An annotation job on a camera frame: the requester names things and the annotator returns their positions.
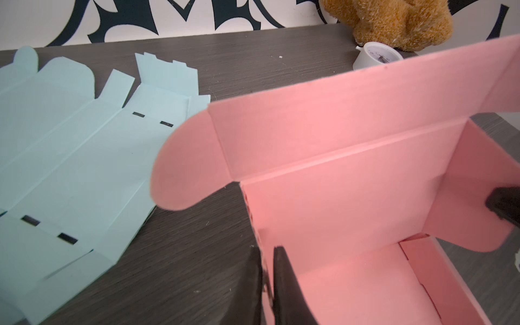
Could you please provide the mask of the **pink paper box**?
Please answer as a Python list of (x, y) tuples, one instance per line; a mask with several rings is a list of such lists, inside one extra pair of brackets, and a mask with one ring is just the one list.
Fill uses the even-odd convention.
[(486, 207), (519, 163), (475, 122), (519, 111), (519, 37), (214, 102), (165, 142), (151, 178), (163, 209), (238, 182), (275, 324), (283, 246), (318, 324), (488, 324), (443, 252), (499, 248)]

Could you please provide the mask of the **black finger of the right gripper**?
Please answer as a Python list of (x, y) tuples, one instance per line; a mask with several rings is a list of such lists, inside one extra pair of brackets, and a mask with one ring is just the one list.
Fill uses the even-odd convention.
[(499, 218), (520, 227), (520, 187), (495, 188), (486, 199), (485, 204)]

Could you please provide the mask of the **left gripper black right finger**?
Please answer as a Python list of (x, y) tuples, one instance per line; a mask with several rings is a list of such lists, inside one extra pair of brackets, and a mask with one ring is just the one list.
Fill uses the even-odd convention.
[(274, 248), (273, 312), (275, 324), (318, 324), (306, 303), (283, 246)]

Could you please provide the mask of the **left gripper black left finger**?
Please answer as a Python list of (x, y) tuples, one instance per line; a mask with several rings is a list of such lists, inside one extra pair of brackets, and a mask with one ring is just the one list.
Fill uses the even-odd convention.
[(220, 324), (261, 324), (263, 286), (261, 252), (258, 247), (252, 247), (236, 292)]

